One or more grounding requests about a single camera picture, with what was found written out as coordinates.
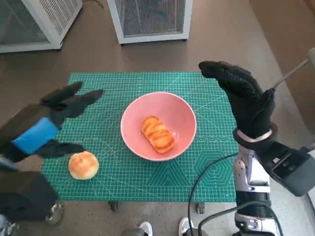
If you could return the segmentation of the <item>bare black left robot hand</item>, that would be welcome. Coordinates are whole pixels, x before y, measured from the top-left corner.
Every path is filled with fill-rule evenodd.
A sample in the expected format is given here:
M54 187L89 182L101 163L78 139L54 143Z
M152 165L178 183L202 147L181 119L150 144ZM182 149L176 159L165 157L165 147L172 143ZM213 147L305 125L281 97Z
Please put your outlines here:
M0 154L16 163L31 155L50 158L83 152L80 144L55 140L67 118L79 117L103 94L102 89L77 94L82 84L57 89L17 112L0 128Z

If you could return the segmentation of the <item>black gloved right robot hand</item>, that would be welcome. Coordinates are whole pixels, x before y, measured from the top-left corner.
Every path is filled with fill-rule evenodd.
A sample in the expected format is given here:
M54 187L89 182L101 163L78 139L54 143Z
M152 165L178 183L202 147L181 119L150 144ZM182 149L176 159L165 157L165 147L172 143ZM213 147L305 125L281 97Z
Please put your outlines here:
M202 61L203 77L216 79L228 97L237 128L251 139L257 139L271 129L271 114L275 107L274 90L263 91L252 74L224 61Z

